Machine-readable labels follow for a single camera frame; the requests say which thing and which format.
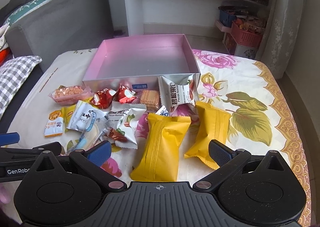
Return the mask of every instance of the blue label on box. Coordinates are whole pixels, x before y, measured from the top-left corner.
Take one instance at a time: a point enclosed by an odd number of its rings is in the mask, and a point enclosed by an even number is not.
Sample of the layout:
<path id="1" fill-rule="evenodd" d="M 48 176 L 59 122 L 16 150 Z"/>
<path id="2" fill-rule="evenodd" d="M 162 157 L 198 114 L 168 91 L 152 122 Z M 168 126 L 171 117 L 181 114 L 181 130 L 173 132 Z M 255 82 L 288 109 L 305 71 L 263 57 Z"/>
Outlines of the blue label on box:
<path id="1" fill-rule="evenodd" d="M 133 90 L 137 90 L 137 89 L 147 89 L 148 85 L 147 84 L 138 84 L 138 85 L 132 85 L 132 89 Z"/>

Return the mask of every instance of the gold decorative border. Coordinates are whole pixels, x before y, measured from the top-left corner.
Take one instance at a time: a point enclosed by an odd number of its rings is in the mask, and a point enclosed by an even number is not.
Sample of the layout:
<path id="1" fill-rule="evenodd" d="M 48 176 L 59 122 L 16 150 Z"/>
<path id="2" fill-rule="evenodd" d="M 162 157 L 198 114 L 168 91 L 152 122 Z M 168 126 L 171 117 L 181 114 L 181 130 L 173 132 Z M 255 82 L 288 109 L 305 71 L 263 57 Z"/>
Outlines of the gold decorative border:
<path id="1" fill-rule="evenodd" d="M 262 70 L 259 77 L 262 77 L 268 84 L 265 89 L 267 89 L 273 96 L 274 101 L 270 105 L 281 117 L 279 124 L 276 126 L 282 135 L 286 138 L 284 148 L 282 152 L 287 153 L 291 165 L 291 169 L 298 178 L 300 184 L 307 195 L 307 203 L 301 214 L 298 223 L 307 227 L 311 224 L 311 192 L 310 192 L 310 182 L 308 174 L 307 160 L 302 146 L 301 139 L 299 137 L 297 125 L 293 119 L 292 113 L 288 107 L 285 98 L 276 83 L 276 80 L 272 76 L 270 70 L 267 66 L 259 61 L 254 63 L 256 67 Z"/>

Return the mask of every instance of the metal screw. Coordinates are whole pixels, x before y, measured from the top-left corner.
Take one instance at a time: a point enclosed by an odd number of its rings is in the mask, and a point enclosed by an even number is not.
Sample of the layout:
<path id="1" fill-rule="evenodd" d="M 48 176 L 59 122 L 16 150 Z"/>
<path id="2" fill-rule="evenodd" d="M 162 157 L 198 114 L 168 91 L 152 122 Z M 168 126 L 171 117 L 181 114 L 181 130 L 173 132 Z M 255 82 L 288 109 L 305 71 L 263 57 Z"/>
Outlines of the metal screw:
<path id="1" fill-rule="evenodd" d="M 211 183 L 208 181 L 199 181 L 198 183 L 196 183 L 196 187 L 201 189 L 208 189 L 211 187 Z"/>
<path id="2" fill-rule="evenodd" d="M 119 189 L 119 188 L 122 188 L 123 186 L 124 186 L 124 183 L 120 181 L 112 181 L 109 183 L 109 187 L 112 189 Z"/>

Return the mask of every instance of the tablecloth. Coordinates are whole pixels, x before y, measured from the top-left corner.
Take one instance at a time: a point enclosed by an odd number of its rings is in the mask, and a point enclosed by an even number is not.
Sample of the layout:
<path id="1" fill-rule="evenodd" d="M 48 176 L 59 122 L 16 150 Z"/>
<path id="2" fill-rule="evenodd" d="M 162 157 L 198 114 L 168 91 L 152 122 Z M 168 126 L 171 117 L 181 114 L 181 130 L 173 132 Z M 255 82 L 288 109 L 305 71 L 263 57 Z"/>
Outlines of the tablecloth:
<path id="1" fill-rule="evenodd" d="M 59 85 L 81 84 L 96 49 L 69 51 L 56 58 L 35 85 L 17 112 L 8 132 L 20 134 L 19 145 L 32 148 L 59 141 L 64 147 L 76 143 L 79 132 L 68 131 L 62 136 L 44 138 L 48 115 L 60 106 L 48 94 Z M 311 195 L 307 161 L 291 111 L 269 69 L 261 62 L 230 55 L 194 50 L 201 71 L 198 93 L 201 101 L 224 109 L 232 117 L 225 145 L 235 150 L 244 148 L 253 155 L 265 155 L 278 150 L 290 165 L 307 194 L 307 204 L 299 220 L 310 225 Z M 187 106 L 179 106 L 177 115 L 191 116 L 192 124 L 180 146 L 178 181 L 194 182 L 212 172 L 198 158 L 184 159 L 192 146 L 199 127 L 199 119 Z M 138 165 L 148 135 L 147 114 L 139 120 L 136 136 L 138 150 L 113 148 L 111 158 L 102 168 L 130 184 L 130 172 Z M 14 193 L 17 184 L 9 185 Z M 13 203 L 5 212 L 17 219 Z"/>

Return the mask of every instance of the pink snack package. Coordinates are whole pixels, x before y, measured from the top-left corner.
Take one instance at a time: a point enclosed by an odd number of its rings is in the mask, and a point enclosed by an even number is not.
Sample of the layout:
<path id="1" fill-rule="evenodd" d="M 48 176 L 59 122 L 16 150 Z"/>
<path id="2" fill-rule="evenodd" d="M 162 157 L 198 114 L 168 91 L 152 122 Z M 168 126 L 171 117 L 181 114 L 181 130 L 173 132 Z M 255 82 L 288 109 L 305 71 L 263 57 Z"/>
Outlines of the pink snack package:
<path id="1" fill-rule="evenodd" d="M 60 86 L 49 94 L 49 97 L 60 105 L 72 105 L 79 100 L 84 101 L 93 98 L 93 96 L 94 94 L 90 87 L 84 85 Z"/>

